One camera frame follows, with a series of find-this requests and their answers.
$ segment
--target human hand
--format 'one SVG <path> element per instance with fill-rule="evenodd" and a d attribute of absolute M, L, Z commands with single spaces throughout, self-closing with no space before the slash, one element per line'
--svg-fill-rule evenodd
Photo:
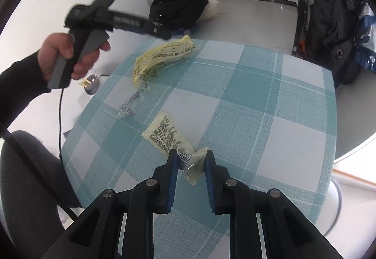
<path fill-rule="evenodd" d="M 84 55 L 80 62 L 73 66 L 71 78 L 73 80 L 79 80 L 85 77 L 89 69 L 91 69 L 98 60 L 99 49 L 108 51 L 110 48 L 110 43 L 106 41 L 97 50 Z M 39 67 L 41 68 L 43 79 L 47 82 L 51 79 L 52 71 L 59 53 L 66 59 L 73 57 L 73 38 L 69 34 L 50 34 L 38 51 Z"/>

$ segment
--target strap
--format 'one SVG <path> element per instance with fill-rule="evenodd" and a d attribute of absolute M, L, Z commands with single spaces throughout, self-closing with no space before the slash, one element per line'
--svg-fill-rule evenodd
<path fill-rule="evenodd" d="M 68 207 L 67 204 L 61 199 L 61 197 L 55 192 L 49 182 L 39 172 L 29 155 L 22 148 L 20 143 L 13 137 L 13 135 L 0 123 L 0 137 L 8 143 L 13 150 L 18 154 L 26 167 L 30 170 L 31 174 L 35 177 L 38 183 L 46 190 L 46 192 L 52 197 L 58 206 L 74 221 L 77 219 L 76 214 Z"/>

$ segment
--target black cable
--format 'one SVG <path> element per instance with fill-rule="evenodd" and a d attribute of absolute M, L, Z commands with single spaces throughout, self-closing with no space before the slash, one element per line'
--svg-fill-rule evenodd
<path fill-rule="evenodd" d="M 63 93 L 64 93 L 64 89 L 61 89 L 60 101 L 59 101 L 59 157 L 60 157 L 61 166 L 64 169 L 63 156 L 61 154 L 61 102 L 63 100 Z"/>

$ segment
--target yellow plastic wrapper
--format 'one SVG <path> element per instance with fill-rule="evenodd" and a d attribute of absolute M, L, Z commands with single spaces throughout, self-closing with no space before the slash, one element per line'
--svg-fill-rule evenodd
<path fill-rule="evenodd" d="M 140 55 L 133 70 L 133 83 L 137 84 L 142 74 L 155 74 L 151 69 L 162 62 L 174 62 L 189 56 L 195 46 L 191 38 L 186 35 L 182 39 L 155 47 Z"/>
<path fill-rule="evenodd" d="M 187 174 L 187 181 L 195 185 L 204 173 L 204 161 L 207 148 L 197 152 L 175 128 L 166 112 L 159 112 L 153 122 L 142 133 L 164 156 L 168 157 L 170 150 L 177 150 L 179 169 Z"/>

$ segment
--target table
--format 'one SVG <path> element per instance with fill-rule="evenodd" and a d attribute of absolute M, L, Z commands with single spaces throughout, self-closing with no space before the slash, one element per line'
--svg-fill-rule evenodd
<path fill-rule="evenodd" d="M 331 72 L 254 46 L 193 42 L 190 57 L 151 81 L 133 116 L 116 117 L 137 90 L 135 59 L 162 41 L 141 44 L 84 109 L 63 146 L 63 163 L 82 205 L 104 189 L 133 188 L 165 163 L 141 134 L 166 111 L 194 148 L 213 150 L 232 178 L 261 191 L 282 190 L 315 223 L 336 145 Z M 204 177 L 193 187 L 179 172 L 172 212 L 155 215 L 154 239 L 155 258 L 228 258 L 229 218 L 211 213 Z"/>

